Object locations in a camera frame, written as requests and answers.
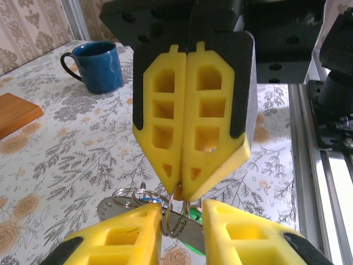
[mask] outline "black mounting plate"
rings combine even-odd
[[[353,147],[348,147],[344,144],[345,139],[351,136],[343,131],[331,129],[329,126],[329,123],[332,121],[330,120],[330,115],[323,111],[317,104],[317,98],[323,84],[322,81],[316,80],[307,82],[308,97],[318,146],[323,150],[328,149],[343,153],[353,153]]]

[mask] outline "yellow foam pad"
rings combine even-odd
[[[143,129],[133,126],[140,144],[166,191],[181,182],[186,53],[178,46],[160,54],[143,75]],[[181,198],[177,190],[176,199]]]
[[[143,75],[143,128],[133,133],[166,191],[193,202],[250,157],[247,132],[231,138],[236,73],[204,42],[172,45]]]
[[[155,265],[161,253],[162,209],[150,203],[71,234],[84,240],[65,265]]]
[[[202,203],[207,265],[306,265],[282,237],[297,231],[227,204]]]
[[[245,163],[251,155],[246,133],[229,135],[235,71],[215,51],[197,43],[186,66],[183,198],[193,202]]]

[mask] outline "mug handle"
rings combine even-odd
[[[78,76],[77,74],[75,74],[74,72],[72,72],[70,68],[67,67],[67,65],[66,65],[66,63],[65,63],[65,57],[66,57],[66,56],[73,58],[71,52],[65,52],[63,55],[61,55],[61,58],[60,58],[61,66],[64,68],[64,70],[65,70],[69,75],[71,75],[72,77],[74,77],[74,78],[76,78],[77,80],[79,80],[79,81],[82,82],[82,77],[81,77],[81,76]]]

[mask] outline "green object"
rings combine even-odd
[[[199,212],[198,210],[196,210],[195,208],[190,208],[190,219],[198,222],[199,224],[202,224],[202,213]],[[205,256],[205,254],[201,253],[200,251],[198,251],[197,249],[184,244],[188,249],[190,249],[191,251],[195,252],[196,254],[199,254],[200,256]]]

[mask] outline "screw hole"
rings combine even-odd
[[[271,71],[279,71],[282,69],[282,66],[279,63],[273,63],[272,65],[269,66],[269,69]]]
[[[136,18],[134,18],[131,13],[123,13],[122,18],[128,23],[134,23],[136,21]]]
[[[138,36],[138,40],[142,43],[148,43],[149,42],[149,38],[146,35],[140,35]]]
[[[152,24],[149,28],[149,33],[152,37],[158,38],[163,34],[163,27],[160,24]]]
[[[280,80],[278,78],[271,78],[269,79],[269,83],[270,84],[278,84],[280,82]]]
[[[151,14],[153,15],[154,18],[157,19],[162,19],[164,18],[164,12],[157,7],[154,7],[151,9]]]
[[[291,36],[286,39],[286,44],[291,46],[297,45],[299,42],[300,42],[300,39],[297,36]]]

